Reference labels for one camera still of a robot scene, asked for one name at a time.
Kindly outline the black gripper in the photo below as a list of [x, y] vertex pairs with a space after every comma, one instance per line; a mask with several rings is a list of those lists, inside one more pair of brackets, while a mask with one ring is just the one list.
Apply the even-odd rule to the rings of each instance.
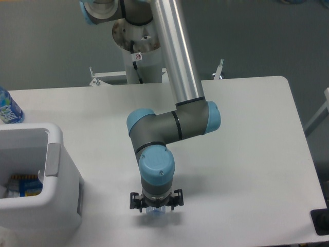
[[152, 197], [152, 195], [143, 192], [139, 194], [137, 192], [130, 193], [130, 209], [138, 209], [141, 213], [144, 208], [155, 207], [160, 208], [162, 206], [169, 206], [171, 210], [174, 210], [177, 206], [184, 206], [184, 196], [182, 189], [177, 189], [173, 193], [158, 195]]

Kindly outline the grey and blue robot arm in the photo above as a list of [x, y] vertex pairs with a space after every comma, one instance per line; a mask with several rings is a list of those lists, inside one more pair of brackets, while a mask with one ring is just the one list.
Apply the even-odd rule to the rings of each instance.
[[141, 193], [130, 194], [130, 209], [182, 206], [182, 190], [172, 189], [175, 162], [167, 145], [217, 130], [221, 116], [205, 99], [180, 2], [80, 1], [80, 8], [91, 25], [114, 21], [113, 39], [123, 50], [130, 84], [161, 81], [158, 60], [164, 60], [175, 110], [156, 114], [140, 108], [126, 121], [142, 186]]

